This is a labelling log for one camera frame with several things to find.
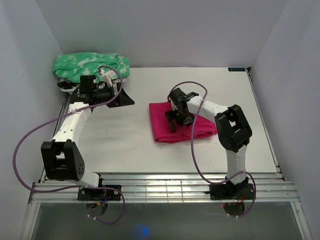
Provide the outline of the pink trousers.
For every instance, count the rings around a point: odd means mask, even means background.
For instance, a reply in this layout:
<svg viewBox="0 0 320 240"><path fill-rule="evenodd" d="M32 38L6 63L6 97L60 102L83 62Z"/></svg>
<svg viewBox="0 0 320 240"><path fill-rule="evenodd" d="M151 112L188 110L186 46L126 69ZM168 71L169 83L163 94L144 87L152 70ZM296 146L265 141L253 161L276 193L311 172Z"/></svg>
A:
<svg viewBox="0 0 320 240"><path fill-rule="evenodd" d="M149 115L151 121L152 134L155 142L160 143L179 143L189 141L192 135L191 126L178 126L173 132L169 121L165 117L165 112L171 110L169 102L150 103ZM205 139L217 134L216 125L199 116L194 129L195 139Z"/></svg>

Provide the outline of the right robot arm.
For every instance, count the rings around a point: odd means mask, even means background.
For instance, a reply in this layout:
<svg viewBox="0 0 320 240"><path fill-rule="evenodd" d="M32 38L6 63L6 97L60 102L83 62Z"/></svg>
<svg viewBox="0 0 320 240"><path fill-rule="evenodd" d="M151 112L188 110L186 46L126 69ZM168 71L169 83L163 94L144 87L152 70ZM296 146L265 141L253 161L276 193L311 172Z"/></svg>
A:
<svg viewBox="0 0 320 240"><path fill-rule="evenodd" d="M226 151L225 180L210 182L207 194L211 200L254 200L255 187L246 172L246 151L252 129L238 105L223 106L205 100L198 93L184 93L180 88L168 95L172 109L165 112L172 132L180 126L195 127L198 116L215 124L220 144Z"/></svg>

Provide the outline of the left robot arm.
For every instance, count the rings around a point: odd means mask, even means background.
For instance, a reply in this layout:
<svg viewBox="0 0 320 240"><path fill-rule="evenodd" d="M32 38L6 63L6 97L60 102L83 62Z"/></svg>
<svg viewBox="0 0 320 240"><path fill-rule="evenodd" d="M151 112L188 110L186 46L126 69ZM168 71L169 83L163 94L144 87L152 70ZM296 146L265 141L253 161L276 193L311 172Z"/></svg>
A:
<svg viewBox="0 0 320 240"><path fill-rule="evenodd" d="M84 158L77 146L86 121L94 108L134 105L134 101L122 88L123 80L113 80L107 71L100 80L94 75L82 75L79 86L73 91L67 116L51 141L41 145L41 155L46 177L50 180L66 181L89 187L88 193L100 200L106 195L106 187L100 184L100 176L85 166Z"/></svg>

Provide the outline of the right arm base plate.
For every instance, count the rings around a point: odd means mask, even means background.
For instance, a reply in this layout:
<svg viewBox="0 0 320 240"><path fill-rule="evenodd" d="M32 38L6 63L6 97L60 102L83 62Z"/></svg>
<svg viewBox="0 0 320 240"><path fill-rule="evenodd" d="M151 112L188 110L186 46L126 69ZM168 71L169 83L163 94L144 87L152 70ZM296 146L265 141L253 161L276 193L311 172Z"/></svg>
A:
<svg viewBox="0 0 320 240"><path fill-rule="evenodd" d="M209 190L204 193L209 195L211 200L253 200L255 190L251 183L241 187L212 184L209 186Z"/></svg>

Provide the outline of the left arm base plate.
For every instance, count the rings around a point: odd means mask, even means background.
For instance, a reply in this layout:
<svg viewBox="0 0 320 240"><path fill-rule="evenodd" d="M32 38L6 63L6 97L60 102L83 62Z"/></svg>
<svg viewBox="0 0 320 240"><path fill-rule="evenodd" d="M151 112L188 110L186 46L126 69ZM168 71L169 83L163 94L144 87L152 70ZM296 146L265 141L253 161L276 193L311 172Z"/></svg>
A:
<svg viewBox="0 0 320 240"><path fill-rule="evenodd" d="M112 189L89 189L83 188L78 191L78 201L119 201L121 196L118 191L122 190L121 185L103 185L103 188Z"/></svg>

